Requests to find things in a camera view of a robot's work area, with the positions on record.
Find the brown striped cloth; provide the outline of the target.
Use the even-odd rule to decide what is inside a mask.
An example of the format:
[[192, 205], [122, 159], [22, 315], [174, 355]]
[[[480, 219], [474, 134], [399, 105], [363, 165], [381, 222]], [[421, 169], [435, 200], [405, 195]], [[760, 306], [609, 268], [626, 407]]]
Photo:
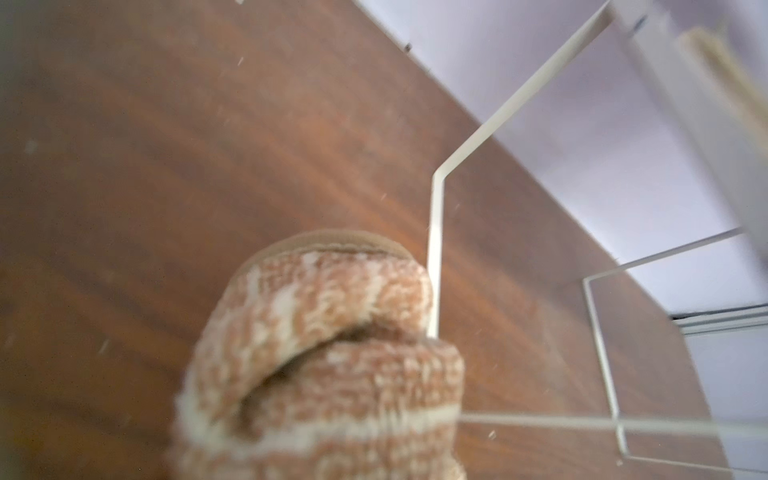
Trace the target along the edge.
[[175, 399], [173, 479], [462, 479], [465, 363], [426, 269], [359, 230], [295, 235], [231, 277]]

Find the white wooden two-tier bookshelf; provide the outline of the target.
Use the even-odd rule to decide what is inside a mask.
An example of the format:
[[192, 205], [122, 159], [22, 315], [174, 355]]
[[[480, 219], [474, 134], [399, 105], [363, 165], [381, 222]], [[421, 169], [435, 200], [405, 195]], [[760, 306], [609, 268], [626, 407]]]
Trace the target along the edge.
[[693, 336], [718, 418], [767, 416], [767, 5], [763, 1], [427, 1], [416, 54], [480, 121], [435, 171], [427, 268], [442, 272], [445, 184], [492, 137]]

